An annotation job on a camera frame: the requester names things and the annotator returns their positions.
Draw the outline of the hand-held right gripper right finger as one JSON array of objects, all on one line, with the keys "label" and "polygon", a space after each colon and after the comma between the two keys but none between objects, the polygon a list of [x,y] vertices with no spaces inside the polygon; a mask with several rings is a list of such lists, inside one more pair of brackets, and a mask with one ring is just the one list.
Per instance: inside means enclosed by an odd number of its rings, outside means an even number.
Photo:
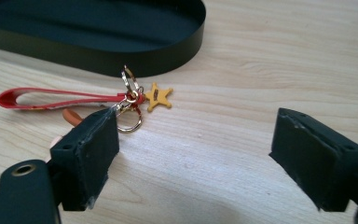
[{"label": "hand-held right gripper right finger", "polygon": [[270,157],[319,209],[358,204],[358,144],[304,113],[278,110]]}]

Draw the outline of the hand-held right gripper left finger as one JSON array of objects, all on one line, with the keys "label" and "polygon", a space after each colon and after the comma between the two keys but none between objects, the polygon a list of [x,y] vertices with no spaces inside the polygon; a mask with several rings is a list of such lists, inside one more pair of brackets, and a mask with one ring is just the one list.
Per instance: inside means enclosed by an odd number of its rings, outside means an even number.
[{"label": "hand-held right gripper left finger", "polygon": [[50,168],[65,211],[92,208],[119,152],[117,116],[112,107],[87,116],[50,149]]}]

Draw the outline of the red strap keychain with star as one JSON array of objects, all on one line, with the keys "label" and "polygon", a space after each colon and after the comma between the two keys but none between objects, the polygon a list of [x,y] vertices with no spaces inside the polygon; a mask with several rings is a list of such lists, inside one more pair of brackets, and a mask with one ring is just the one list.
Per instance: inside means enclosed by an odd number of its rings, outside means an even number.
[{"label": "red strap keychain with star", "polygon": [[[41,88],[15,88],[0,93],[0,106],[9,109],[18,110],[51,110],[62,108],[63,118],[74,127],[80,124],[83,119],[70,106],[76,105],[105,105],[112,103],[112,107],[117,111],[117,116],[127,111],[135,111],[138,114],[138,120],[131,127],[117,127],[120,133],[133,133],[137,131],[143,124],[142,112],[140,105],[145,101],[149,102],[148,112],[152,112],[157,105],[164,105],[171,108],[172,104],[167,97],[173,92],[172,88],[167,90],[160,89],[156,82],[152,83],[151,90],[144,92],[144,88],[140,86],[135,75],[127,67],[121,71],[121,77],[127,90],[115,95],[103,95],[95,93],[86,93],[79,91],[63,91]],[[41,104],[20,104],[18,99],[27,93],[45,93],[54,95],[72,95],[75,98],[57,103],[41,103]]]}]

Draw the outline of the black key rack with tray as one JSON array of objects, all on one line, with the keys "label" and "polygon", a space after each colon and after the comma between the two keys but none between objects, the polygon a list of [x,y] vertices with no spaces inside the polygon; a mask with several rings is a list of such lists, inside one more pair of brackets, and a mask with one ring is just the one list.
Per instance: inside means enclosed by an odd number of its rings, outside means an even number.
[{"label": "black key rack with tray", "polygon": [[202,0],[0,0],[0,49],[110,77],[170,72],[200,50]]}]

